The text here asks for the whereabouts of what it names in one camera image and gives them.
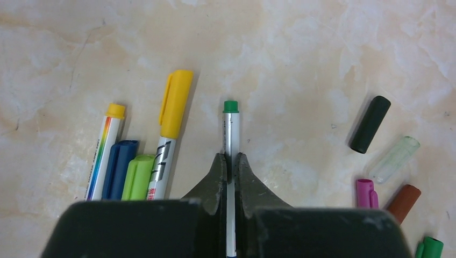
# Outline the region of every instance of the pen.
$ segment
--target pen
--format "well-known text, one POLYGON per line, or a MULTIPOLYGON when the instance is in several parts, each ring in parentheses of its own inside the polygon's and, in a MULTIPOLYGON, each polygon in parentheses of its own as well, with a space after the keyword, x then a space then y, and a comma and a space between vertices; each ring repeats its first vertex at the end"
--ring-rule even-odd
POLYGON ((223 119, 223 149, 227 166, 226 186, 226 256, 236 257, 236 213, 234 203, 234 163, 240 152, 240 116, 237 101, 225 101, 223 119))
POLYGON ((193 72, 188 70, 177 70, 168 76, 159 116, 160 139, 147 190, 147 200, 165 197, 176 139, 179 136, 192 79, 193 72))
POLYGON ((109 104, 98 137, 97 150, 95 151, 94 164, 90 172, 89 186, 85 192, 85 200, 101 200, 111 146, 116 142, 120 121, 124 119, 124 113, 124 106, 109 104))
POLYGON ((154 166, 154 155, 138 155, 130 161, 122 200, 145 200, 154 166))

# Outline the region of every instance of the transparent pen cap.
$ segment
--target transparent pen cap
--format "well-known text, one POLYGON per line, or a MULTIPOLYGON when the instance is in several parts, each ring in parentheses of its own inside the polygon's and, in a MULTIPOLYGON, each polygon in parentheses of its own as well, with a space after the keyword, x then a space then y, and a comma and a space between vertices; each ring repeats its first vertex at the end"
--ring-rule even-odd
POLYGON ((404 136, 394 147, 372 168, 369 178, 375 183, 386 182, 391 175, 401 169, 419 148, 419 142, 410 136, 404 136))

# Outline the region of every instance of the pen cap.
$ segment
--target pen cap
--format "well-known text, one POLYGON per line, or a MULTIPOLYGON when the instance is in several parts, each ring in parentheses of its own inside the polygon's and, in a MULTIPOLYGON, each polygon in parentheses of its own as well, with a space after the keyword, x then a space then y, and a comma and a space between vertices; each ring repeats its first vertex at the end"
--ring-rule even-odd
POLYGON ((412 209, 418 197, 421 195, 421 191, 413 185, 406 184, 399 193, 394 197, 394 200, 388 206, 387 210, 396 218, 396 220, 402 223, 412 209))
POLYGON ((382 96, 376 96, 370 102, 350 143, 352 150, 362 154, 366 153, 390 106, 391 102, 382 96))
POLYGON ((138 155, 130 161, 122 200, 145 200, 151 179, 154 155, 138 155))
POLYGON ((443 243, 435 238, 424 237, 416 249, 416 258, 440 258, 443 250, 443 243))
POLYGON ((104 178, 102 199, 120 200, 127 168, 138 151, 138 141, 120 141, 111 147, 108 167, 104 178))
POLYGON ((369 171, 369 178, 376 183, 386 182, 396 171, 409 161, 419 148, 419 142, 410 136, 404 136, 394 147, 369 171))
POLYGON ((159 117, 161 136, 172 139, 179 136, 192 79, 193 72, 187 70, 177 70, 168 76, 159 117))
POLYGON ((239 113, 237 101, 225 101, 223 103, 223 113, 239 113))
POLYGON ((379 208, 379 197, 374 191, 374 182, 369 179, 358 179, 357 186, 357 207, 379 208))
POLYGON ((108 107, 108 111, 106 112, 107 117, 114 117, 117 119, 124 119, 125 114, 125 106, 117 105, 114 103, 110 103, 108 107))

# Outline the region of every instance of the lime green cap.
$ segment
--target lime green cap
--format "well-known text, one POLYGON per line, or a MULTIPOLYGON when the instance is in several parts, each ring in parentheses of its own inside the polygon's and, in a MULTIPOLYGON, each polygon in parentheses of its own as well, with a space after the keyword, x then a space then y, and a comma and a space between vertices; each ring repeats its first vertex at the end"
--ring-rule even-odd
POLYGON ((224 113, 239 113, 237 101, 225 101, 223 104, 224 113))
POLYGON ((145 200, 151 179, 154 155, 138 155, 130 161, 122 200, 145 200))

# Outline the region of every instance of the pen clip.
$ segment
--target pen clip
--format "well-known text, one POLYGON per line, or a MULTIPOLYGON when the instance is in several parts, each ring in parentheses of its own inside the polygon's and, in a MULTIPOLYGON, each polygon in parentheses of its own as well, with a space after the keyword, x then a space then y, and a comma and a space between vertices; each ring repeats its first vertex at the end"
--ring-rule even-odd
POLYGON ((137 160, 130 161, 127 169, 127 175, 125 177, 124 190, 122 192, 122 200, 130 200, 131 190, 133 189, 134 177, 136 176, 137 167, 137 160))
POLYGON ((163 122, 163 115, 165 114, 166 102, 168 101, 169 88, 171 86, 171 78, 173 74, 168 75, 168 81, 166 82, 165 94, 163 95, 163 101, 161 102, 160 115, 158 117, 158 124, 161 125, 163 122))
POLYGON ((379 208, 379 195, 377 195, 376 191, 372 191, 369 194, 370 198, 370 207, 373 209, 378 209, 379 208))
POLYGON ((416 247, 415 257, 422 258, 423 251, 424 251, 424 244, 422 242, 420 242, 420 243, 418 243, 418 246, 416 247))

